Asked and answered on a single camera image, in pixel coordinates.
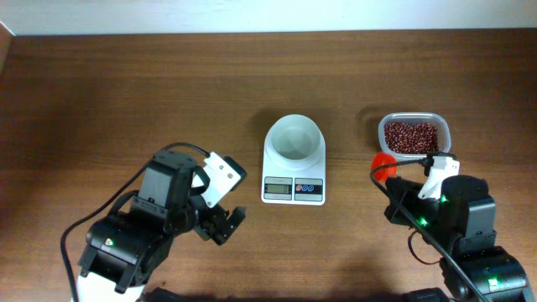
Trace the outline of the red plastic measuring scoop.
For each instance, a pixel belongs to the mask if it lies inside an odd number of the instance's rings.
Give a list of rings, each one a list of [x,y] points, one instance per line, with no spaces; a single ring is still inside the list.
[[[373,158],[371,171],[374,171],[378,167],[381,167],[387,164],[396,164],[396,163],[397,163],[397,160],[394,156],[390,154],[386,154],[384,152],[379,152]],[[397,168],[393,166],[393,167],[388,167],[388,168],[383,168],[383,169],[378,170],[374,174],[374,178],[376,181],[384,183],[388,178],[395,177],[396,174],[397,174]]]

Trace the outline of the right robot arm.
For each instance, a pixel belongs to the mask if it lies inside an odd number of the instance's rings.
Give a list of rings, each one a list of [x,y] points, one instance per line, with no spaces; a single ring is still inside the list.
[[[451,176],[441,182],[438,199],[422,199],[424,186],[400,177],[387,179],[386,186],[487,300],[535,300],[522,265],[495,244],[496,204],[485,180]]]

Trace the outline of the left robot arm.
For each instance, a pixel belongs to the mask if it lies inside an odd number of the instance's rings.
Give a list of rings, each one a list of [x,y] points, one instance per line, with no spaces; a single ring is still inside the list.
[[[200,166],[190,155],[161,150],[143,168],[140,189],[119,196],[86,234],[78,301],[135,301],[154,270],[169,256],[174,240],[195,232],[224,244],[246,217],[220,200],[235,190],[246,170],[229,156],[205,155]]]

